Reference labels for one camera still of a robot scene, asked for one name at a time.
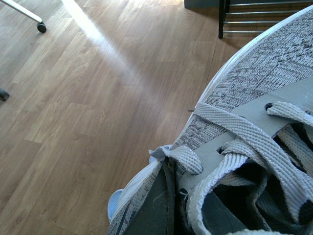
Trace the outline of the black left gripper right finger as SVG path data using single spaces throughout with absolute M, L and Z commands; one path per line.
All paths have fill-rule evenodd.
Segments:
M 179 233 L 181 235 L 194 234 L 187 221 L 187 201 L 188 191 L 182 188 L 179 190 Z M 213 235 L 225 235 L 246 229 L 246 226 L 235 217 L 214 192 L 205 197 L 201 212 L 205 227 Z

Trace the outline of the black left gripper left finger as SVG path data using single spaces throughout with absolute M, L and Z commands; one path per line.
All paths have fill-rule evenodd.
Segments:
M 147 198 L 126 229 L 127 235 L 175 233 L 175 182 L 173 161 L 165 158 Z

